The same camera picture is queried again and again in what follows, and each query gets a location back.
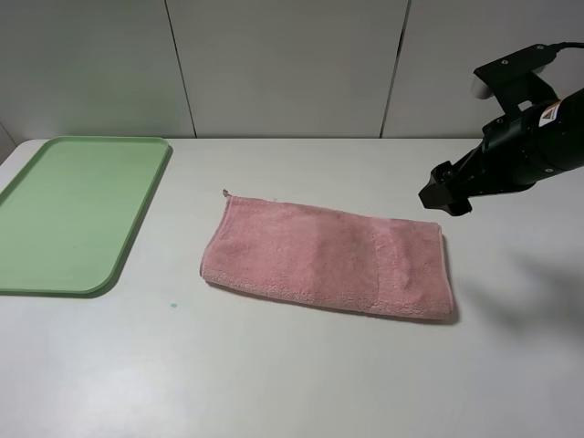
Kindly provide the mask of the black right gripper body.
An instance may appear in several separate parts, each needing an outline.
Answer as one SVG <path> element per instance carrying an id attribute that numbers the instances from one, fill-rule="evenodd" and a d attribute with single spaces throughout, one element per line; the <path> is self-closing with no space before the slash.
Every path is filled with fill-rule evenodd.
<path id="1" fill-rule="evenodd" d="M 443 162 L 431 175 L 453 198 L 516 193 L 548 177 L 539 150 L 540 115 L 524 113 L 491 126 L 480 144 L 457 162 Z"/>

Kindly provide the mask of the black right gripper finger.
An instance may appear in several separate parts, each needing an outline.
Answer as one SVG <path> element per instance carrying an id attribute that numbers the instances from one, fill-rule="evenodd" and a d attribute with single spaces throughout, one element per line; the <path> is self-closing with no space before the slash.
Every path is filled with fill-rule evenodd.
<path id="1" fill-rule="evenodd" d="M 446 185 L 440 180 L 436 180 L 432 175 L 428 183 L 419 191 L 418 196 L 426 209 L 456 211 L 459 207 Z"/>
<path id="2" fill-rule="evenodd" d="M 471 203 L 467 197 L 453 198 L 446 205 L 446 212 L 449 215 L 465 215 L 471 212 Z"/>

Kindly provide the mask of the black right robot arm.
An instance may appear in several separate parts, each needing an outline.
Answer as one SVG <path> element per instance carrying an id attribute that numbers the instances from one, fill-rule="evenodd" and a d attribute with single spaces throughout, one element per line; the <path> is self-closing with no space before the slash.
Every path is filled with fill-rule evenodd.
<path id="1" fill-rule="evenodd" d="M 478 196 L 524 192 L 542 180 L 583 166 L 583 91 L 533 105 L 511 120 L 484 126 L 480 144 L 430 174 L 419 198 L 451 216 L 472 211 Z"/>

